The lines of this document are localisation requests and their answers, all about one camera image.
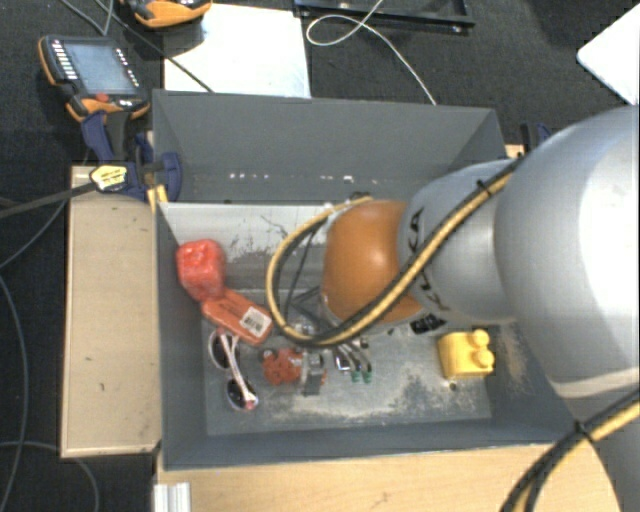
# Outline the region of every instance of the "wooden table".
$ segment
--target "wooden table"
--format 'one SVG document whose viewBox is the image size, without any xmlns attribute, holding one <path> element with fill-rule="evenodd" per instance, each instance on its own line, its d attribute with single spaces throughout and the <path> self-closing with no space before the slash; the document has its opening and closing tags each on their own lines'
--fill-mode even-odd
<svg viewBox="0 0 640 512">
<path fill-rule="evenodd" d="M 73 185 L 88 168 L 74 168 Z M 70 207 L 63 457 L 151 452 L 161 437 L 149 207 L 89 193 Z M 495 511 L 546 446 L 165 472 L 198 511 Z M 592 449 L 549 482 L 539 511 L 618 510 Z"/>
</svg>

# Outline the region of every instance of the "yellow striped cable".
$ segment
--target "yellow striped cable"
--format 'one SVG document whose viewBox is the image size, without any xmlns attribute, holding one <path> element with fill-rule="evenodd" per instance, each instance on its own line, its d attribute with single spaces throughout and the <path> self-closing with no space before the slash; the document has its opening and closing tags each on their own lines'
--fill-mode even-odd
<svg viewBox="0 0 640 512">
<path fill-rule="evenodd" d="M 484 188 L 483 192 L 479 193 L 478 195 L 473 197 L 473 199 L 467 202 L 459 211 L 456 212 L 455 215 L 451 217 L 451 219 L 449 219 L 440 227 L 433 240 L 431 240 L 431 242 L 423 249 L 416 261 L 411 265 L 411 267 L 409 267 L 407 272 L 389 291 L 389 293 L 384 297 L 380 304 L 378 304 L 367 315 L 365 315 L 353 325 L 346 328 L 344 331 L 336 334 L 335 336 L 332 336 L 331 338 L 323 340 L 322 342 L 318 342 L 318 346 L 337 345 L 338 343 L 350 339 L 357 333 L 375 323 L 385 313 L 387 308 L 390 307 L 407 290 L 407 288 L 409 288 L 409 286 L 411 286 L 411 283 L 417 277 L 418 273 L 429 262 L 429 260 L 436 253 L 438 248 L 444 243 L 447 237 L 450 236 L 451 233 L 453 233 L 458 228 L 458 226 L 460 226 L 460 224 L 462 224 L 473 212 L 475 212 L 478 208 L 480 208 L 480 206 L 488 201 L 491 196 L 500 192 L 500 190 L 505 187 L 511 176 L 512 173 L 502 176 L 500 179 L 496 180 L 490 185 L 487 185 L 486 188 Z M 267 268 L 266 276 L 267 303 L 273 315 L 274 321 L 288 337 L 299 341 L 310 341 L 313 338 L 313 336 L 311 335 L 298 332 L 293 326 L 287 324 L 286 319 L 284 318 L 276 304 L 276 300 L 272 291 L 272 284 L 273 274 L 280 260 L 280 257 L 287 249 L 287 247 L 289 247 L 289 245 L 291 245 L 291 243 L 295 240 L 295 238 L 305 229 L 317 224 L 318 222 L 323 221 L 335 212 L 366 202 L 365 200 L 371 200 L 371 198 L 362 198 L 360 200 L 343 203 L 336 207 L 330 208 L 317 217 L 314 217 L 310 221 L 303 224 L 300 228 L 295 230 L 293 233 L 291 233 L 288 237 L 286 237 L 271 258 L 269 267 Z"/>
<path fill-rule="evenodd" d="M 602 441 L 603 439 L 609 437 L 611 434 L 613 434 L 617 430 L 620 430 L 625 425 L 631 423 L 633 420 L 635 420 L 638 417 L 640 417 L 640 402 L 634 402 L 629 406 L 627 406 L 626 408 L 624 408 L 623 410 L 621 410 L 620 412 L 618 412 L 617 414 L 611 416 L 611 418 L 609 418 L 605 423 L 595 428 L 591 432 L 590 437 L 596 442 Z M 560 467 L 562 467 L 563 465 L 564 466 L 567 465 L 567 462 L 569 461 L 570 456 L 572 454 L 577 453 L 579 449 L 586 447 L 589 444 L 590 444 L 590 441 L 587 438 L 583 438 L 580 441 L 578 441 L 573 446 L 573 448 L 569 452 L 567 452 L 567 454 L 562 458 L 562 460 L 558 464 L 556 464 L 554 467 L 551 468 L 551 471 L 547 476 L 547 480 L 551 478 L 551 476 L 554 473 L 556 473 Z M 529 498 L 529 493 L 531 492 L 532 485 L 533 483 L 527 485 L 520 492 L 520 495 L 518 496 L 518 500 L 516 501 L 516 504 L 513 507 L 513 512 L 524 512 L 527 499 Z"/>
</svg>

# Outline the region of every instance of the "blue clamp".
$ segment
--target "blue clamp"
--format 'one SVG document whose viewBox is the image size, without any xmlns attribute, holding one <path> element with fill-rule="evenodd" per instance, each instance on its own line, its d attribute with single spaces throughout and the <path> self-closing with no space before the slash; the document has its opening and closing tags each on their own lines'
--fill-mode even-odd
<svg viewBox="0 0 640 512">
<path fill-rule="evenodd" d="M 161 155 L 159 162 L 153 162 L 153 148 L 144 134 L 140 133 L 134 138 L 138 156 L 136 162 L 125 161 L 128 160 L 125 150 L 127 122 L 128 116 L 118 117 L 114 114 L 107 116 L 106 112 L 98 111 L 82 121 L 82 137 L 87 147 L 96 154 L 100 164 L 117 162 L 127 168 L 128 184 L 119 193 L 144 202 L 147 200 L 147 190 L 151 187 L 142 183 L 138 171 L 140 170 L 142 174 L 164 173 L 164 184 L 169 201 L 177 201 L 182 188 L 182 166 L 178 154 L 166 152 Z"/>
</svg>

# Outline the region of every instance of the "yellow tag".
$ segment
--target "yellow tag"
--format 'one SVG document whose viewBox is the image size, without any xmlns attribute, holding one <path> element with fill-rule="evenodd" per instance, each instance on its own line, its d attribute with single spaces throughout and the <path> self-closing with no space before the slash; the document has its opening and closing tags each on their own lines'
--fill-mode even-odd
<svg viewBox="0 0 640 512">
<path fill-rule="evenodd" d="M 89 174 L 100 192 L 119 192 L 127 186 L 127 168 L 122 165 L 101 165 Z"/>
</svg>

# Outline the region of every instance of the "yellow toy brick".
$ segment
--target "yellow toy brick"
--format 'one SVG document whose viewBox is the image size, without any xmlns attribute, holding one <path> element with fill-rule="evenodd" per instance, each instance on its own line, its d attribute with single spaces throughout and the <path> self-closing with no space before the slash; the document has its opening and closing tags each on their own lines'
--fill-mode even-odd
<svg viewBox="0 0 640 512">
<path fill-rule="evenodd" d="M 493 372 L 495 357 L 487 348 L 489 334 L 476 329 L 473 332 L 453 332 L 438 340 L 442 372 L 447 379 L 483 377 Z"/>
</svg>

